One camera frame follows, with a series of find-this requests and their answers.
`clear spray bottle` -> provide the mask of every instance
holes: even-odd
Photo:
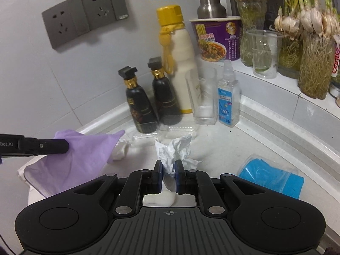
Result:
[[[218,119],[233,127],[240,119],[241,87],[230,60],[224,61],[223,78],[218,81]]]

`yellow bottle base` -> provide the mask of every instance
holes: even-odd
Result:
[[[182,114],[190,114],[190,113],[192,113],[192,112],[193,112],[192,109],[181,109],[181,113],[182,113]]]

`plastic cup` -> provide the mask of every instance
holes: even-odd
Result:
[[[278,75],[278,58],[283,35],[270,30],[247,30],[253,50],[253,73],[261,78]]]
[[[198,68],[198,84],[194,71],[185,74],[191,108],[196,124],[214,125],[217,121],[217,71],[215,68]]]

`black bottle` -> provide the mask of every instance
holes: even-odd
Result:
[[[144,89],[137,84],[137,69],[126,66],[118,71],[127,87],[126,97],[136,128],[141,133],[152,133],[157,129],[157,117]]]
[[[150,58],[148,63],[154,77],[152,82],[158,117],[165,125],[175,125],[181,121],[181,111],[169,79],[164,75],[162,58]]]

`silver screw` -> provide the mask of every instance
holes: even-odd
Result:
[[[124,215],[124,214],[130,213],[131,211],[132,211],[132,209],[130,207],[128,207],[128,206],[119,206],[119,207],[116,208],[116,213],[117,214]]]
[[[208,211],[212,214],[218,215],[224,213],[225,209],[221,206],[212,206],[208,209]]]

